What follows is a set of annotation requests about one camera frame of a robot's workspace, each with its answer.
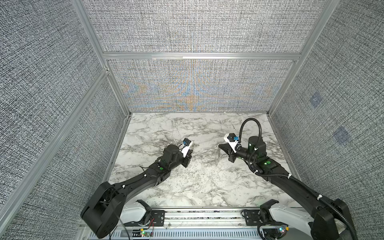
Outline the aluminium corner post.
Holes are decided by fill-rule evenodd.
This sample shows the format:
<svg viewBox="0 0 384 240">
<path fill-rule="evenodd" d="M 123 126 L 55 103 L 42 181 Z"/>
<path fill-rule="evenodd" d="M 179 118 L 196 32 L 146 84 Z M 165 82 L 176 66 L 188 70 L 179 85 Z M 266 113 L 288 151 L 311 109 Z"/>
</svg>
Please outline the aluminium corner post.
<svg viewBox="0 0 384 240">
<path fill-rule="evenodd" d="M 336 7 L 339 5 L 340 1 L 337 0 L 328 0 L 326 1 L 326 4 L 324 6 L 324 9 L 320 13 L 318 20 L 316 21 L 313 29 L 311 30 L 309 36 L 307 37 L 304 46 L 302 47 L 302 50 L 300 52 L 300 57 L 295 63 L 292 65 L 286 79 L 283 81 L 281 87 L 277 91 L 269 110 L 267 111 L 268 116 L 272 116 L 274 112 L 276 111 L 278 105 L 282 101 L 284 95 L 288 91 L 288 88 L 292 84 L 294 78 L 298 74 L 299 70 L 303 66 L 306 58 L 308 57 L 309 53 L 311 52 L 314 44 L 318 40 L 319 36 L 321 35 L 324 27 L 326 26 L 327 22 L 329 21 L 331 15 L 335 11 Z"/>
<path fill-rule="evenodd" d="M 94 52 L 95 52 L 96 56 L 98 57 L 100 64 L 102 65 L 102 67 L 104 69 L 106 69 L 108 71 L 107 78 L 110 82 L 110 85 L 111 85 L 113 92 L 115 93 L 115 96 L 118 100 L 118 103 L 120 104 L 125 115 L 128 117 L 131 116 L 132 113 L 131 113 L 129 106 L 127 104 L 127 101 L 123 95 L 123 92 L 122 92 L 122 90 L 118 84 L 118 81 L 116 80 L 115 75 L 114 75 L 108 61 L 104 57 L 104 52 L 102 50 L 102 46 L 101 46 L 100 41 L 96 35 L 94 27 L 91 24 L 90 17 L 87 13 L 87 10 L 86 10 L 86 7 L 85 7 L 83 1 L 74 0 L 74 1 L 72 1 L 72 4 L 73 4 L 73 6 L 74 6 L 74 8 L 75 8 L 75 10 L 79 16 L 79 19 L 83 25 L 85 32 L 88 35 L 88 38 L 89 38 L 89 40 L 90 40 L 90 42 L 94 48 Z"/>
</svg>

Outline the aluminium corner post right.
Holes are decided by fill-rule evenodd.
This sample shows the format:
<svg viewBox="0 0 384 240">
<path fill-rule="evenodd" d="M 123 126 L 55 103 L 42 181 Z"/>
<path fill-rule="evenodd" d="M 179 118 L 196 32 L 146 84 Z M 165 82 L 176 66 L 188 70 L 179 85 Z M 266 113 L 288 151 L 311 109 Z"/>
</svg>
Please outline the aluminium corner post right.
<svg viewBox="0 0 384 240">
<path fill-rule="evenodd" d="M 302 50 L 300 52 L 300 57 L 295 63 L 292 65 L 286 79 L 283 81 L 281 87 L 277 91 L 269 110 L 267 111 L 268 116 L 272 116 L 274 112 L 276 111 L 278 105 L 282 101 L 284 95 L 288 91 L 288 88 L 292 84 L 294 78 L 298 74 L 299 70 L 303 66 L 306 58 L 308 57 L 309 53 L 311 52 L 314 44 L 318 40 L 319 36 L 321 35 L 324 27 L 326 26 L 327 22 L 329 21 L 331 15 L 335 11 L 336 7 L 339 5 L 340 1 L 337 0 L 328 0 L 326 1 L 326 4 L 324 6 L 324 9 L 320 13 L 318 20 L 316 21 L 313 29 L 311 30 L 309 36 L 307 37 L 304 46 L 302 47 Z"/>
</svg>

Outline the aluminium horizontal back bar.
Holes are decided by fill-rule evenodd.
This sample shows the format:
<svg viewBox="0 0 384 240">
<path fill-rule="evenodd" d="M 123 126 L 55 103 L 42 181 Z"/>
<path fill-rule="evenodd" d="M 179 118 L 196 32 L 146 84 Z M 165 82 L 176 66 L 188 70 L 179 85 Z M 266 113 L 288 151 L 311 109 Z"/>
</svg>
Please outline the aluminium horizontal back bar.
<svg viewBox="0 0 384 240">
<path fill-rule="evenodd" d="M 293 60 L 297 53 L 103 53 L 106 60 Z"/>
</svg>

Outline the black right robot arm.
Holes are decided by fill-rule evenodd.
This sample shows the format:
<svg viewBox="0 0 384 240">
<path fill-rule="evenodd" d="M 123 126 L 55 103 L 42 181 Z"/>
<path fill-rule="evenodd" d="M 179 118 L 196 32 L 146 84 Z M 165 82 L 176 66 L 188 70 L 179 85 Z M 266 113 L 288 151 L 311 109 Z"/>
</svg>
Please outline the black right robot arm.
<svg viewBox="0 0 384 240">
<path fill-rule="evenodd" d="M 358 239 L 347 204 L 316 192 L 286 171 L 267 155 L 266 143 L 261 137 L 250 137 L 247 148 L 240 146 L 235 134 L 225 135 L 224 140 L 225 143 L 218 147 L 228 155 L 230 162 L 243 160 L 254 175 L 279 187 L 305 210 L 292 210 L 270 200 L 260 207 L 258 232 L 266 225 L 291 226 L 314 240 Z"/>
</svg>

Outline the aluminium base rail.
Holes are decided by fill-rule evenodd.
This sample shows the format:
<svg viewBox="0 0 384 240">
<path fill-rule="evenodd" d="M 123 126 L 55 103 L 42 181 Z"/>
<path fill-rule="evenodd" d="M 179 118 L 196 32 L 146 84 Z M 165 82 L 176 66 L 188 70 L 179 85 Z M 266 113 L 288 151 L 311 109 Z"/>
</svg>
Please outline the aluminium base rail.
<svg viewBox="0 0 384 240">
<path fill-rule="evenodd" d="M 311 240 L 303 208 L 284 207 L 282 224 L 258 227 L 259 208 L 154 208 L 150 222 L 118 224 L 106 240 Z"/>
</svg>

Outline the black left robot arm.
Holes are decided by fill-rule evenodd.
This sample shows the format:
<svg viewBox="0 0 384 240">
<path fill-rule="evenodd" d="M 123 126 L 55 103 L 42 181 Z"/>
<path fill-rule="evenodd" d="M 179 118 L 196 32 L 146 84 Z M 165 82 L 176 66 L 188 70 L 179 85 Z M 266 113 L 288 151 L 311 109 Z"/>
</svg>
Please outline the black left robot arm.
<svg viewBox="0 0 384 240">
<path fill-rule="evenodd" d="M 100 184 L 81 212 L 83 221 L 99 239 L 107 237 L 118 225 L 123 207 L 130 199 L 164 182 L 174 168 L 189 165 L 192 144 L 185 139 L 182 148 L 168 145 L 163 155 L 139 175 L 113 185 Z"/>
</svg>

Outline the aluminium corner post left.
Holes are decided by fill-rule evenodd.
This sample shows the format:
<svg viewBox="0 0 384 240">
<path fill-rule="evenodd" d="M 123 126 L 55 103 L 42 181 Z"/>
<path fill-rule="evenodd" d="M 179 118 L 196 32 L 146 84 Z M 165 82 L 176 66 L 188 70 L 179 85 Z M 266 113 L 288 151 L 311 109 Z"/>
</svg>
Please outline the aluminium corner post left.
<svg viewBox="0 0 384 240">
<path fill-rule="evenodd" d="M 102 50 L 102 46 L 101 46 L 100 41 L 96 35 L 94 27 L 91 24 L 90 17 L 87 13 L 87 10 L 86 10 L 86 7 L 85 7 L 83 1 L 74 0 L 74 1 L 72 1 L 72 4 L 73 4 L 73 6 L 74 6 L 74 8 L 75 8 L 75 10 L 79 16 L 79 19 L 83 25 L 85 32 L 88 35 L 88 38 L 89 38 L 89 40 L 90 40 L 90 42 L 94 48 L 94 52 L 95 52 L 96 56 L 98 57 L 100 64 L 102 65 L 102 67 L 104 69 L 106 69 L 108 71 L 107 78 L 110 82 L 110 85 L 111 85 L 113 92 L 115 93 L 115 96 L 118 100 L 118 103 L 120 104 L 125 115 L 128 117 L 131 116 L 132 113 L 131 113 L 129 106 L 127 104 L 127 101 L 123 95 L 123 92 L 122 92 L 122 90 L 118 84 L 118 81 L 116 80 L 115 75 L 114 75 L 108 61 L 104 57 L 104 52 Z"/>
</svg>

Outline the aluminium left wall bar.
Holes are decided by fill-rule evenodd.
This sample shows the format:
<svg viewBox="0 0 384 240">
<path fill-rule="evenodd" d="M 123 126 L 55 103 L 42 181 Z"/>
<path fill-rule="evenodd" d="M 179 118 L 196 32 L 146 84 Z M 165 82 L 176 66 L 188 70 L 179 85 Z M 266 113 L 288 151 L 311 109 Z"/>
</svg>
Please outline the aluminium left wall bar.
<svg viewBox="0 0 384 240">
<path fill-rule="evenodd" d="M 45 169 L 49 165 L 53 156 L 57 153 L 61 144 L 65 141 L 68 134 L 71 132 L 72 128 L 82 115 L 85 108 L 88 106 L 90 100 L 96 94 L 99 86 L 103 80 L 107 77 L 108 70 L 104 69 L 101 71 L 97 79 L 92 83 L 90 88 L 87 90 L 85 95 L 82 97 L 80 102 L 76 105 L 74 110 L 69 114 L 67 119 L 63 122 L 62 126 L 59 128 L 58 132 L 54 135 L 52 140 L 40 153 L 39 157 L 35 163 L 31 166 L 30 170 L 22 178 L 21 182 L 18 184 L 16 189 L 7 199 L 3 207 L 1 208 L 1 231 L 4 231 L 12 219 L 15 217 L 15 214 L 23 205 L 25 199 L 30 194 L 31 190 L 34 188 L 36 182 L 39 180 L 41 175 L 44 173 Z"/>
</svg>

